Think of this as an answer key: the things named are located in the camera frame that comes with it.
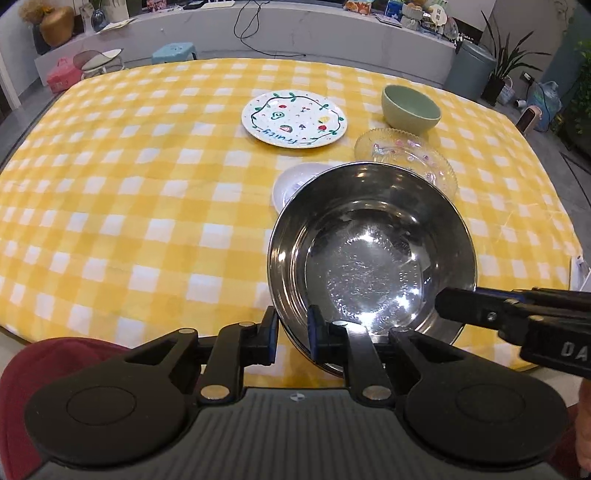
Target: green ceramic bowl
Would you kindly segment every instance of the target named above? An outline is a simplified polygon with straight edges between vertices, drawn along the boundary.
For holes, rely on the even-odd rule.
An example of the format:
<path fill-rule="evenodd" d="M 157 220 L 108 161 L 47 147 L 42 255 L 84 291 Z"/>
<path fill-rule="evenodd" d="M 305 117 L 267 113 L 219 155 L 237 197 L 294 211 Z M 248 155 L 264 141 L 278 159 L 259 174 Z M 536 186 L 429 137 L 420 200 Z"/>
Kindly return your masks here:
<path fill-rule="evenodd" d="M 422 135 L 441 120 L 441 109 L 433 100 L 401 85 L 384 88 L 382 110 L 388 125 L 415 135 Z"/>

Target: gold vase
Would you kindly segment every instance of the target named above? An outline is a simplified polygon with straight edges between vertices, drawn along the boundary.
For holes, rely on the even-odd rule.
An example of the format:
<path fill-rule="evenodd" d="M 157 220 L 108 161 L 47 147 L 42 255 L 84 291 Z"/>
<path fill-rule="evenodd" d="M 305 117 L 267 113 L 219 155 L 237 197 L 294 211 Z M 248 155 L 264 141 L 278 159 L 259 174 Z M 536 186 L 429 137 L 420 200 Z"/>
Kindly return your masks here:
<path fill-rule="evenodd" d="M 48 45 L 59 47 L 72 37 L 74 31 L 74 9 L 60 7 L 43 18 L 40 25 L 41 35 Z"/>

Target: glass plate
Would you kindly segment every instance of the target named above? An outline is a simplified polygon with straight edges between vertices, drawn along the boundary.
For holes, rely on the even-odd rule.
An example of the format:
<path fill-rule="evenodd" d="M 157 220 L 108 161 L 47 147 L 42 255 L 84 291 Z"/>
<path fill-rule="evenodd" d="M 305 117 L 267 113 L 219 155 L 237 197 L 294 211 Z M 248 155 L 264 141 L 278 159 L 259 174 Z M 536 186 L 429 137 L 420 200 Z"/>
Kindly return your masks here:
<path fill-rule="evenodd" d="M 420 175 L 453 200 L 456 174 L 449 162 L 421 137 L 395 130 L 376 128 L 365 132 L 355 144 L 356 161 L 389 163 Z"/>

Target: white plate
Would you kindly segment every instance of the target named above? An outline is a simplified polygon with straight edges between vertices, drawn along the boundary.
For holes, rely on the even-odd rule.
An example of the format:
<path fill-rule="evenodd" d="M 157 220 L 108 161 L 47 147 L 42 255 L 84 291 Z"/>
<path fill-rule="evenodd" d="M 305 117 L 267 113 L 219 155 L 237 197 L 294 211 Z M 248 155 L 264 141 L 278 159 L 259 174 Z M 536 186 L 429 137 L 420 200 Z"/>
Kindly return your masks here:
<path fill-rule="evenodd" d="M 242 111 L 242 125 L 253 137 L 285 148 L 329 145 L 347 130 L 339 107 L 303 90 L 277 90 L 253 98 Z"/>
<path fill-rule="evenodd" d="M 332 167 L 326 163 L 298 163 L 281 172 L 273 185 L 272 194 L 273 207 L 277 213 L 281 213 L 304 183 Z"/>

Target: metal screw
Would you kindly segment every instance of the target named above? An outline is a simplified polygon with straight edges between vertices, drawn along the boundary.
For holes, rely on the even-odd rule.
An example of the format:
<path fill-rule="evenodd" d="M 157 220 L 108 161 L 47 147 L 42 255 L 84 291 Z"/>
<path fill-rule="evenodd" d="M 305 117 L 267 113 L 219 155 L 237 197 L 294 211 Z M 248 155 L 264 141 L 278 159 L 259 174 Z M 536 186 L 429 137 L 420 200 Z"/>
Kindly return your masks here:
<path fill-rule="evenodd" d="M 370 400 L 386 400 L 390 398 L 392 391 L 381 385 L 370 385 L 363 389 L 362 394 L 365 398 Z"/>
<path fill-rule="evenodd" d="M 208 385 L 201 389 L 201 396 L 208 400 L 221 400 L 230 394 L 230 389 L 223 385 Z"/>

